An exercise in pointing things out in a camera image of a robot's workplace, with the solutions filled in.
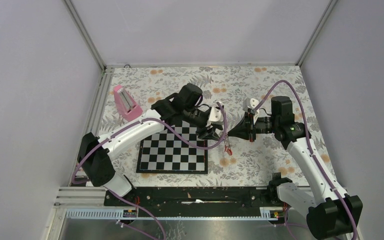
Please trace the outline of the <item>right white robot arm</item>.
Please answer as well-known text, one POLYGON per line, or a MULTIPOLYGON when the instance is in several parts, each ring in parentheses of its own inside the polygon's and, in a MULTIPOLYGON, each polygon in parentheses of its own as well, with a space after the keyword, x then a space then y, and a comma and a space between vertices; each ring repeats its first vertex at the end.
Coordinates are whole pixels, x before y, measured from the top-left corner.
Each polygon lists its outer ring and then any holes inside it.
POLYGON ((243 101, 244 116, 228 136, 254 142, 259 134, 273 134, 298 164, 312 192, 308 194, 289 178, 277 176, 269 181, 267 201, 273 206, 285 203, 295 209, 305 217, 307 227, 318 240, 348 233, 357 236, 363 203, 357 195, 349 195, 319 161, 320 154, 306 125, 295 120, 290 98, 273 97, 271 113, 266 117, 260 116, 258 104, 255 98, 243 101))

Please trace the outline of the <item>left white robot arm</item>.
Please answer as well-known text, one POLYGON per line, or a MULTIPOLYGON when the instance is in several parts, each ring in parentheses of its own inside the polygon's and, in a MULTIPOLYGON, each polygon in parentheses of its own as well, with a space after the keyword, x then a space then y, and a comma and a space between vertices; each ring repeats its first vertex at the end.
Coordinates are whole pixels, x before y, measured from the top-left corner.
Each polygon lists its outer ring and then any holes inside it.
POLYGON ((225 139, 227 134, 227 117, 224 106, 217 102, 216 106, 206 111, 199 109, 203 91, 196 85, 188 83, 179 92, 156 101, 149 110, 125 125, 95 136, 92 132, 85 134, 80 143, 77 155, 77 165, 74 172, 83 169, 88 180, 95 187, 104 187, 124 206, 135 200, 133 185, 127 177, 116 173, 112 160, 129 147, 143 139, 169 130, 188 146, 199 149, 199 146, 184 139, 172 126, 186 122, 200 130, 198 137, 204 139, 214 134, 216 129, 222 131, 221 136, 215 136, 215 144, 203 146, 202 150, 210 150, 225 139))

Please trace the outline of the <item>keyring with red fob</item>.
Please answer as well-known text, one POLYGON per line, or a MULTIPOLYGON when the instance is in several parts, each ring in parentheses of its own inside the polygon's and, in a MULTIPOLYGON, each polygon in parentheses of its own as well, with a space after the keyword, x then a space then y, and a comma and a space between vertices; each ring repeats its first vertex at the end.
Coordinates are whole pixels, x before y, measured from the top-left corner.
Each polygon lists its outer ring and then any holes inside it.
POLYGON ((224 143, 224 152, 227 153, 229 156, 233 155, 232 149, 231 149, 231 143, 229 140, 229 136, 226 134, 223 140, 224 143))

